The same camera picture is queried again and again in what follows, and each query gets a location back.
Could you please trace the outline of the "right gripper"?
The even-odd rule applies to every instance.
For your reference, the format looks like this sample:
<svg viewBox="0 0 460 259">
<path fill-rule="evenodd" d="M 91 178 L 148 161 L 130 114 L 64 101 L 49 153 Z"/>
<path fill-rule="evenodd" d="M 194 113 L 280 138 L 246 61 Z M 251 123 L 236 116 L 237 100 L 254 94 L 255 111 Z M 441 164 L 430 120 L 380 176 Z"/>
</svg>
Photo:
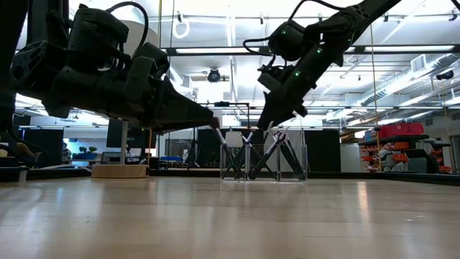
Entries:
<svg viewBox="0 0 460 259">
<path fill-rule="evenodd" d="M 264 93 L 264 108 L 258 119 L 257 127 L 268 130 L 277 126 L 298 114 L 305 117 L 308 114 L 303 106 L 305 95 L 316 88 L 315 82 L 302 83 L 300 85 L 280 86 L 275 92 Z"/>
</svg>

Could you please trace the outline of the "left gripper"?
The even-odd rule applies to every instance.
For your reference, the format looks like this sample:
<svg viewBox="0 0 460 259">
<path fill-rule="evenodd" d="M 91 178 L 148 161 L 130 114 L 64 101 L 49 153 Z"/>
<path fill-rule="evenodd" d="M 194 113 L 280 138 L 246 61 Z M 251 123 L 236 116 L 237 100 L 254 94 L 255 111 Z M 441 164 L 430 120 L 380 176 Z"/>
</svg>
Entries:
<svg viewBox="0 0 460 259">
<path fill-rule="evenodd" d="M 210 109 L 178 93 L 167 76 L 157 85 L 152 111 L 150 76 L 154 64 L 153 58 L 141 55 L 134 58 L 127 69 L 125 119 L 136 122 L 141 127 L 153 128 L 154 131 L 220 127 L 219 119 Z"/>
</svg>

